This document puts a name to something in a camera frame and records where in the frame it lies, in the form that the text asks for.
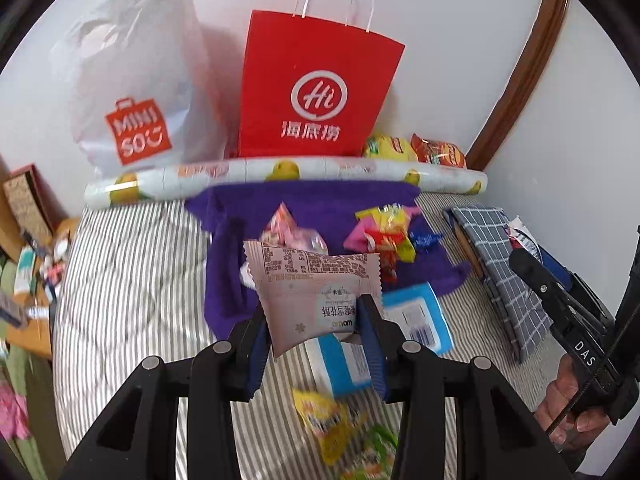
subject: white wall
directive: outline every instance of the white wall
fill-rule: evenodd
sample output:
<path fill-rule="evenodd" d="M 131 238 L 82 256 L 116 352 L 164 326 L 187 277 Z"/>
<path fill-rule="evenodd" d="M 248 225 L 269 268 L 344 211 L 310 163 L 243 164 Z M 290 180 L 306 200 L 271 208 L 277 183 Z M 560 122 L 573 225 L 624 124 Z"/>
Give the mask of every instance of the white wall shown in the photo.
<path fill-rule="evenodd" d="M 0 75 L 0 154 L 10 168 L 35 162 L 68 214 L 82 209 L 92 170 L 71 140 L 49 50 L 84 10 L 104 0 L 57 0 Z M 291 10 L 294 0 L 194 0 L 223 109 L 238 124 L 242 53 L 252 9 Z M 390 133 L 452 140 L 468 150 L 502 93 L 540 0 L 377 0 L 372 30 L 406 44 L 381 124 Z M 348 0 L 313 0 L 315 15 L 342 20 Z M 358 0 L 360 19 L 368 0 Z"/>
<path fill-rule="evenodd" d="M 549 65 L 487 169 L 487 204 L 519 214 L 612 312 L 628 281 L 640 223 L 640 88 L 595 19 L 572 0 Z M 601 474 L 640 405 L 591 447 Z"/>

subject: white circle logo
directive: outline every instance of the white circle logo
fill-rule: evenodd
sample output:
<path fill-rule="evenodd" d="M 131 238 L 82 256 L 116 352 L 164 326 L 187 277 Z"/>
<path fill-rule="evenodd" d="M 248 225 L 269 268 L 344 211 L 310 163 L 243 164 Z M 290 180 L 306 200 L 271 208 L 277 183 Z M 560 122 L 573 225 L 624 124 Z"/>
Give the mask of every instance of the white circle logo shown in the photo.
<path fill-rule="evenodd" d="M 347 104 L 347 84 L 337 73 L 315 70 L 303 75 L 291 90 L 291 106 L 311 121 L 324 121 L 339 114 Z"/>

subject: purple cloth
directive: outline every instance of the purple cloth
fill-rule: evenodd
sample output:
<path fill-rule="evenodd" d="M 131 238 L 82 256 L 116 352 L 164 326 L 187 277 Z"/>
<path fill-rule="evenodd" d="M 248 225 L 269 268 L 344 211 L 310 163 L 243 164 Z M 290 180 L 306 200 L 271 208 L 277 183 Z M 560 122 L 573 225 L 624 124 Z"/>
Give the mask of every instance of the purple cloth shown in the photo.
<path fill-rule="evenodd" d="M 289 180 L 225 184 L 188 199 L 187 210 L 212 233 L 204 297 L 209 328 L 217 338 L 226 338 L 236 322 L 254 312 L 257 294 L 240 283 L 239 269 L 246 259 L 242 242 L 259 238 L 281 202 L 298 226 L 322 235 L 329 254 L 349 254 L 342 243 L 357 223 L 356 211 L 390 203 L 413 206 L 418 193 L 417 187 L 405 182 Z M 415 217 L 411 226 L 432 232 L 423 216 Z M 460 286 L 468 272 L 468 262 L 453 267 L 444 248 L 437 245 L 428 253 L 418 253 L 412 264 L 398 262 L 398 284 L 383 289 L 430 282 L 436 295 L 442 296 Z"/>

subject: quilted bedding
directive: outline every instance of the quilted bedding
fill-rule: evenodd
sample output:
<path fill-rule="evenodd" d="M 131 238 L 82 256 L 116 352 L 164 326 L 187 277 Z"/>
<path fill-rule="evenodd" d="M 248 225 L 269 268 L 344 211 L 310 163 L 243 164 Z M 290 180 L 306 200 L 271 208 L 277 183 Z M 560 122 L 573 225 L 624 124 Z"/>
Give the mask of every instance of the quilted bedding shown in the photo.
<path fill-rule="evenodd" d="M 471 197 L 426 194 L 418 205 L 454 264 L 462 249 L 442 218 L 442 209 L 476 203 Z M 188 358 L 213 343 L 202 315 L 209 235 L 182 202 L 154 202 L 85 210 L 72 247 L 54 330 L 54 387 L 63 446 L 69 456 L 86 430 L 131 371 L 150 354 L 166 362 Z M 441 298 L 456 347 L 447 355 L 469 361 L 488 356 L 530 408 L 543 396 L 558 360 L 547 338 L 517 365 L 500 320 L 471 275 Z M 301 424 L 292 387 L 315 384 L 304 346 L 274 361 L 269 358 L 262 387 L 232 414 L 239 464 L 245 479 L 332 479 L 352 460 L 354 440 L 337 466 L 325 466 L 314 437 Z M 384 405 L 371 389 L 350 397 L 380 423 L 397 432 L 402 407 Z M 178 412 L 176 474 L 186 480 L 186 413 Z M 455 478 L 455 420 L 447 403 L 447 478 Z"/>

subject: hand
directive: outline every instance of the hand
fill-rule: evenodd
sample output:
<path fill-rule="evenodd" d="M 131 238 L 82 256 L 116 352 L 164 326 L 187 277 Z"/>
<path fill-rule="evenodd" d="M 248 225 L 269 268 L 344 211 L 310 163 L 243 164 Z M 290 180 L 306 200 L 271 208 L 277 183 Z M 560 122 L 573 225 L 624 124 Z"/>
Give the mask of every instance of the hand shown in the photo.
<path fill-rule="evenodd" d="M 560 359 L 558 376 L 546 387 L 546 397 L 538 406 L 534 416 L 543 430 L 551 426 L 556 416 L 578 392 L 578 380 L 574 374 L 574 362 L 569 354 Z M 591 444 L 609 425 L 609 417 L 601 407 L 594 407 L 581 413 L 577 418 L 573 413 L 567 415 L 551 434 L 551 442 L 566 444 L 567 449 L 580 449 Z M 566 442 L 567 434 L 573 432 L 570 442 Z"/>

